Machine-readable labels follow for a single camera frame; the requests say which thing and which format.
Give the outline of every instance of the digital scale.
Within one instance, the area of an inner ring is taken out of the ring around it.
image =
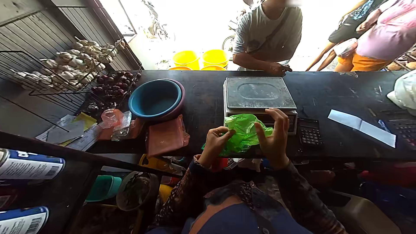
[[[281,77],[227,77],[223,89],[225,117],[253,114],[273,127],[275,120],[264,109],[278,108],[289,117],[288,135],[296,134],[296,105]]]

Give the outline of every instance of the yellow bucket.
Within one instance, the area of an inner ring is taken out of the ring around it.
[[[212,65],[201,68],[201,71],[226,71],[226,69],[220,66]]]
[[[188,67],[192,70],[199,70],[199,57],[192,50],[185,50],[176,53],[173,62],[177,67]]]
[[[192,69],[191,68],[188,68],[188,67],[173,67],[173,68],[170,68],[169,70],[187,70],[187,71],[192,71]]]
[[[224,50],[209,50],[202,55],[204,67],[211,65],[226,67],[228,59],[229,57]]]

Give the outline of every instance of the green plastic container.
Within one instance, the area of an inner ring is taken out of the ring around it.
[[[99,202],[117,195],[122,179],[114,176],[97,176],[86,202]]]

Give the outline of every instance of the hand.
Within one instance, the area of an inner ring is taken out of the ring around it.
[[[257,122],[254,123],[260,148],[274,169],[282,169],[289,164],[289,159],[286,156],[289,118],[279,109],[269,108],[265,111],[275,120],[275,126],[273,133],[266,137],[261,125]]]
[[[211,167],[212,162],[224,149],[227,141],[234,135],[235,130],[228,131],[227,127],[217,127],[210,129],[207,134],[204,151],[198,162],[204,167]]]
[[[292,69],[290,69],[289,66],[283,66],[277,62],[271,62],[269,67],[265,70],[266,72],[273,74],[273,75],[277,75],[280,77],[283,77],[286,75],[286,71],[291,72]]]
[[[357,29],[355,31],[360,33],[360,32],[365,32],[370,28],[371,28],[371,24],[367,21],[364,21],[357,27]]]

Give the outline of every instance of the calculator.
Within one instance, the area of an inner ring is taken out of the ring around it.
[[[324,145],[319,131],[319,121],[316,119],[298,117],[297,133],[303,146],[322,147]]]
[[[380,111],[389,131],[404,141],[411,150],[416,150],[416,117],[407,110]]]

